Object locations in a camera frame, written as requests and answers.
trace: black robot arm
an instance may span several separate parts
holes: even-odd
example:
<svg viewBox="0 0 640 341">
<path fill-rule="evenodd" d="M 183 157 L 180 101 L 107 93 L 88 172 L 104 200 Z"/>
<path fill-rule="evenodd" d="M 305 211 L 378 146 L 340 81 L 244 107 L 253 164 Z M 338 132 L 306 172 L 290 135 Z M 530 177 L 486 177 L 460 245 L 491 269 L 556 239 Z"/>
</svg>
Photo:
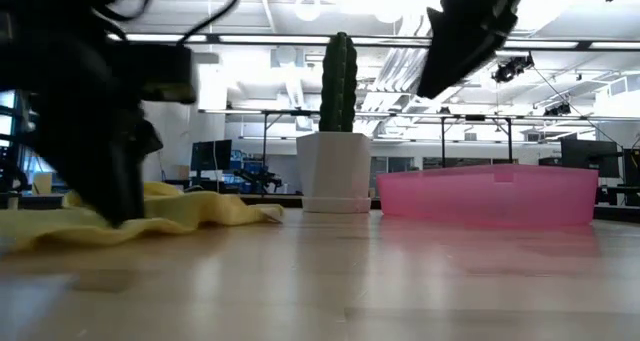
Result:
<svg viewBox="0 0 640 341">
<path fill-rule="evenodd" d="M 427 10 L 433 40 L 417 94 L 434 98 L 490 60 L 518 20 L 520 0 L 442 0 Z"/>
</svg>

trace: white flower pot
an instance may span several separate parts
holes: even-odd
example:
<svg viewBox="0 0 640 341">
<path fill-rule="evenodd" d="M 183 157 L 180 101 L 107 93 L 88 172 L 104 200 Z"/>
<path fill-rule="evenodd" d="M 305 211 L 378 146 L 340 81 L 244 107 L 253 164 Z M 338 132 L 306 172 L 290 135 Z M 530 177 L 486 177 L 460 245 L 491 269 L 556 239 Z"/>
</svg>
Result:
<svg viewBox="0 0 640 341">
<path fill-rule="evenodd" d="M 296 146 L 304 211 L 369 212 L 368 137 L 350 132 L 318 132 L 298 137 Z"/>
</svg>

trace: spotlight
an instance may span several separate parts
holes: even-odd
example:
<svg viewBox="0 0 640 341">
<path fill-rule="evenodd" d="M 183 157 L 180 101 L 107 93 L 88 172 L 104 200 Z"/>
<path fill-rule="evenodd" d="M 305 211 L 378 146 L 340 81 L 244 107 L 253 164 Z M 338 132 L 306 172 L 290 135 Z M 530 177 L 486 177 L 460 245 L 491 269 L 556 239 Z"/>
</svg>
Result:
<svg viewBox="0 0 640 341">
<path fill-rule="evenodd" d="M 568 102 L 563 102 L 557 106 L 549 107 L 544 110 L 543 116 L 562 116 L 571 113 L 571 105 Z"/>
<path fill-rule="evenodd" d="M 491 78 L 497 83 L 507 83 L 533 66 L 535 63 L 531 53 L 527 57 L 513 57 L 507 63 L 498 65 L 498 70 L 491 75 Z"/>
</svg>

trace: ceiling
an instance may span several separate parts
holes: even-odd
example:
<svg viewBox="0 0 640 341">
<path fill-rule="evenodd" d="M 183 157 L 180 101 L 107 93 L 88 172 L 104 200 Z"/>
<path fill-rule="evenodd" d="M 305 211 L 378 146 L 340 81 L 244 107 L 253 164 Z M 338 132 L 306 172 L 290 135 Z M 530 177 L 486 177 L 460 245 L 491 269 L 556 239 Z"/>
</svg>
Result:
<svg viewBox="0 0 640 341">
<path fill-rule="evenodd" d="M 242 0 L 230 15 L 211 25 L 207 33 L 333 34 L 427 36 L 426 6 L 438 7 L 438 0 Z M 214 13 L 226 0 L 153 0 L 139 19 L 122 25 L 129 33 L 183 33 Z M 135 10 L 139 0 L 120 0 L 115 9 Z M 640 0 L 523 0 L 520 22 L 514 35 L 561 39 L 640 39 Z M 228 83 L 229 101 L 236 107 L 269 107 L 275 100 L 294 102 L 292 84 L 300 85 L 305 100 L 317 100 L 321 91 L 321 63 L 305 62 L 295 71 L 274 66 L 268 46 L 196 45 L 196 52 L 220 55 Z M 433 112 L 452 104 L 464 113 L 490 113 L 496 105 L 519 112 L 532 112 L 533 105 L 553 101 L 556 91 L 568 91 L 575 105 L 593 105 L 597 90 L 629 73 L 640 71 L 640 53 L 534 52 L 536 68 L 555 90 L 533 70 L 511 83 L 496 85 L 490 75 L 498 58 L 470 75 L 464 85 L 447 90 L 436 100 L 411 97 L 411 86 L 419 78 L 425 51 L 358 48 L 358 105 L 363 111 L 391 108 L 411 112 Z M 299 47 L 301 55 L 322 55 L 323 48 Z M 382 94 L 372 91 L 393 91 Z M 302 107 L 317 102 L 302 102 Z"/>
</svg>

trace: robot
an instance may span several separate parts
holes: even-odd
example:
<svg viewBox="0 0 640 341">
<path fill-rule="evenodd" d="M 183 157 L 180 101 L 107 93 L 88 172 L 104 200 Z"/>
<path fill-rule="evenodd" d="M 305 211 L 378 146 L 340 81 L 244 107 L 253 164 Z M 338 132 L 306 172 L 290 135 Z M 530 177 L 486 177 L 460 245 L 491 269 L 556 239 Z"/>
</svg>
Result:
<svg viewBox="0 0 640 341">
<path fill-rule="evenodd" d="M 141 100 L 196 102 L 197 73 L 185 41 L 231 11 L 230 0 L 175 45 L 132 44 L 114 23 L 142 15 L 116 0 L 0 0 L 0 91 L 29 93 L 38 114 L 15 141 L 33 149 L 113 227 L 144 216 L 140 165 L 162 148 Z M 481 67 L 516 24 L 520 0 L 442 0 L 428 9 L 433 40 L 417 90 L 433 98 Z M 121 40 L 114 41 L 113 34 Z"/>
</svg>

